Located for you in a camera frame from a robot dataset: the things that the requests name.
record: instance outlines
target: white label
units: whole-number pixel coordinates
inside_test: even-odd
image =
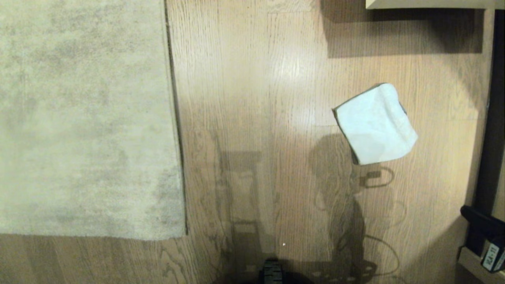
[[[499,248],[494,244],[489,246],[487,250],[486,257],[484,258],[484,262],[482,262],[482,266],[484,266],[487,270],[491,271],[493,269],[494,261],[496,260],[496,256],[498,254]]]

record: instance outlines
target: black object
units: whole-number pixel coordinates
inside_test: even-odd
[[[482,156],[477,179],[477,187],[472,207],[483,214],[490,215],[499,181],[501,160],[505,143],[505,11],[496,10],[494,17],[493,61],[491,85],[489,89],[489,108],[487,112],[486,132],[482,146]],[[484,236],[471,223],[466,247],[476,255],[482,255]]]
[[[285,272],[276,258],[265,261],[259,279],[259,284],[314,284],[300,273]]]
[[[491,242],[481,265],[490,272],[500,271],[505,261],[505,222],[466,205],[461,207],[461,215],[481,236]]]

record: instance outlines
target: wooden floor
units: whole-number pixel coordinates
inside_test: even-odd
[[[0,235],[0,283],[454,283],[485,121],[493,11],[356,0],[168,1],[188,236]],[[419,140],[356,166],[331,108],[396,86]]]

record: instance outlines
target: white cloth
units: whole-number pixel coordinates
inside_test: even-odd
[[[350,99],[334,113],[360,165],[401,158],[418,138],[388,83]]]

